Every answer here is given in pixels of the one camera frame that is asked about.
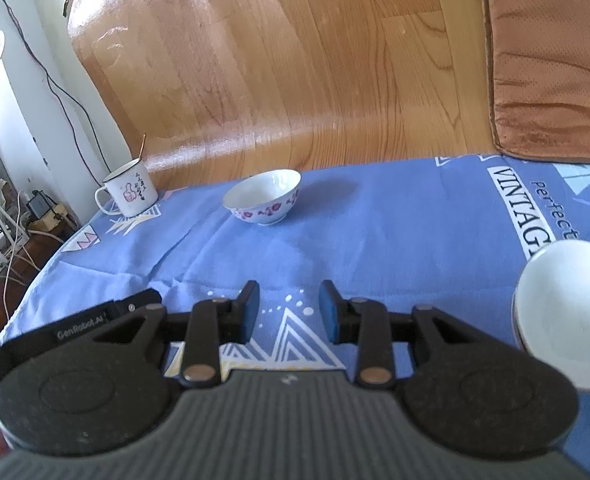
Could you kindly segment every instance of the white enamel mug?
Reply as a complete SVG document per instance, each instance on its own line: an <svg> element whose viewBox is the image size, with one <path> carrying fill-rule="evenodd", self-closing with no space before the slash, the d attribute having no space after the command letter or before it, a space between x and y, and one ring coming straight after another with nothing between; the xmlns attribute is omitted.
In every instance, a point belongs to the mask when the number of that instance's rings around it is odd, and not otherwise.
<svg viewBox="0 0 590 480"><path fill-rule="evenodd" d="M126 218L137 216L157 202L157 190L140 158L109 173L102 182L104 185L95 191L95 202L107 215L123 215ZM110 193L119 210L104 209L98 198L99 192L104 190Z"/></svg>

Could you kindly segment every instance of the white bowl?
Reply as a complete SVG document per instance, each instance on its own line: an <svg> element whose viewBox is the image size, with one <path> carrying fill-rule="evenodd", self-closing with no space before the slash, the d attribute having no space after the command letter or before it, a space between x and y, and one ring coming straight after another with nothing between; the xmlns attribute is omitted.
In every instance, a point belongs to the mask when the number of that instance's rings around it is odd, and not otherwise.
<svg viewBox="0 0 590 480"><path fill-rule="evenodd" d="M560 240L528 261L514 296L525 350L590 391L590 242Z"/></svg>
<svg viewBox="0 0 590 480"><path fill-rule="evenodd" d="M295 170L273 170L236 184L224 195L224 207L249 224L277 224L293 208L301 175Z"/></svg>

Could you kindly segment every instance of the brown leather cushion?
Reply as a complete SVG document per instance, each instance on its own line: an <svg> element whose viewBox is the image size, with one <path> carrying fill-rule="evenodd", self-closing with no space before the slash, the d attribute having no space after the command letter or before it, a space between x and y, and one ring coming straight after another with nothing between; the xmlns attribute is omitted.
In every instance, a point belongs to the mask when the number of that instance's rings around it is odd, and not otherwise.
<svg viewBox="0 0 590 480"><path fill-rule="evenodd" d="M590 162L590 0L486 0L499 150Z"/></svg>

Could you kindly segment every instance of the wooden floor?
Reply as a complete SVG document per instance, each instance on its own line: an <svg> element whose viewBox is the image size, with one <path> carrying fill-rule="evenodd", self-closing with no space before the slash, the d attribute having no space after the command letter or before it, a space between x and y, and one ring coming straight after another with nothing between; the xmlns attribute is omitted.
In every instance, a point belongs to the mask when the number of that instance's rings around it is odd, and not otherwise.
<svg viewBox="0 0 590 480"><path fill-rule="evenodd" d="M72 0L69 33L162 188L494 151L482 0Z"/></svg>

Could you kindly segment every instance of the blue tablecloth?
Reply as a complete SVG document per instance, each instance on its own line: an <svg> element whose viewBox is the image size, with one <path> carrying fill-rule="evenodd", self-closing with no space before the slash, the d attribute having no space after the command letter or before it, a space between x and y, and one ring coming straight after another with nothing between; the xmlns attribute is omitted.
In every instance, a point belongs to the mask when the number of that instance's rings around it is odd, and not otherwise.
<svg viewBox="0 0 590 480"><path fill-rule="evenodd" d="M317 310L323 279L396 312L434 304L514 344L510 303L527 259L553 240L590 240L585 165L491 155L310 171L297 205L271 227L222 208L231 185L162 193L134 219L95 216L49 261L0 342L149 286L179 312L211 296L234 297L257 280L253 338L222 346L224 373L346 367L351 374L356 349L326 341ZM411 373L403 346L395 348L400 377ZM178 363L175 356L169 373ZM590 472L588 394L565 451Z"/></svg>

